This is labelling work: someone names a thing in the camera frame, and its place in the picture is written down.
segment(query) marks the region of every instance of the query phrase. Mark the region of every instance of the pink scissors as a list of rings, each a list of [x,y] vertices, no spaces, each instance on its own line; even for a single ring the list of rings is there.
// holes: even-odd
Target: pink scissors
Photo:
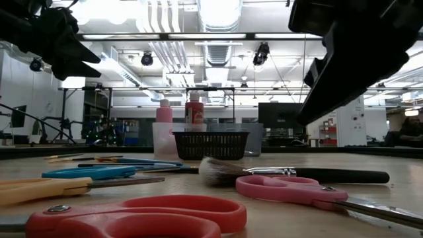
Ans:
[[[375,218],[423,229],[423,216],[404,209],[348,197],[343,190],[301,177],[239,177],[237,191],[247,197],[314,206],[323,210],[351,210]]]

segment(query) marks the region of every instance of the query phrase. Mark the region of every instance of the white wall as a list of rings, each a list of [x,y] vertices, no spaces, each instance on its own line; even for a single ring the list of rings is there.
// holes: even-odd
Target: white wall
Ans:
[[[6,51],[2,51],[3,59],[1,70],[0,95],[1,103],[16,107],[26,105],[26,112],[37,117],[59,116],[61,101],[58,101],[60,92],[57,90],[59,82],[49,73],[34,73],[29,66],[18,60],[10,58]],[[10,110],[0,108],[3,113],[11,113]],[[0,130],[5,128],[11,118],[0,117]],[[26,117],[23,128],[14,128],[17,135],[30,135],[34,120]],[[53,130],[47,129],[49,139],[52,139]]]
[[[58,87],[65,86],[65,83],[62,85],[62,82],[52,77],[50,73],[34,73],[29,69],[28,64],[9,57],[8,52],[4,50],[0,50],[0,68],[1,103],[10,107],[26,105],[26,112],[38,118],[61,116],[63,92],[59,91]],[[83,92],[78,91],[72,95],[67,100],[65,116],[71,120],[81,121],[83,118],[83,101]],[[10,110],[1,107],[0,111],[11,113]],[[0,130],[5,128],[10,121],[9,117],[0,116]],[[48,120],[47,122],[59,128],[58,121]],[[34,119],[26,117],[24,127],[14,128],[13,133],[30,135],[33,123]],[[73,137],[81,138],[81,125],[74,124],[72,127],[75,127],[72,128]],[[4,132],[11,133],[12,129],[8,128]],[[58,132],[46,126],[46,133],[48,139],[53,139]]]

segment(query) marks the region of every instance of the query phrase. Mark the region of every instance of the red scissors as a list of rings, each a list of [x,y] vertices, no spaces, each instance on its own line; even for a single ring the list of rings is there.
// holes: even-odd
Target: red scissors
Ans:
[[[237,202],[196,195],[137,198],[94,206],[54,206],[29,218],[0,218],[1,232],[27,238],[217,238],[244,229],[247,210]]]

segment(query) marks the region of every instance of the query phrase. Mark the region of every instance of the table surface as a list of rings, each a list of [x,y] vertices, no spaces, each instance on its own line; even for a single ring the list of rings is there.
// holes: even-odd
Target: table surface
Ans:
[[[96,157],[111,154],[85,154]],[[122,154],[126,157],[152,159],[152,154]],[[188,161],[197,165],[199,161]],[[294,166],[333,169],[366,169],[387,171],[391,181],[384,185],[333,184],[346,190],[350,196],[390,206],[423,213],[423,160],[347,153],[283,153],[245,157],[234,164],[244,167]],[[43,158],[0,161],[0,179],[38,178],[41,173],[54,169],[76,167],[78,163],[50,163]],[[165,182],[112,188],[98,188],[88,194],[72,198],[54,198],[27,202],[0,208],[0,215],[30,214],[57,204],[89,205],[116,202],[130,198],[167,194],[201,194],[226,198],[243,203],[247,207],[248,222],[240,233],[225,237],[402,237],[388,227],[379,227],[352,216],[318,210],[295,204],[283,204],[253,200],[238,194],[234,188],[209,188],[198,175],[149,173],[165,176]],[[24,237],[23,234],[4,234],[0,237]]]

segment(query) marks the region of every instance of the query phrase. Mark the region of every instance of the plastic basket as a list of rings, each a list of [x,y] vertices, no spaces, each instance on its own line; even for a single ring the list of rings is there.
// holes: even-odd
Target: plastic basket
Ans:
[[[173,132],[178,156],[200,160],[205,156],[235,160],[244,157],[249,132]]]

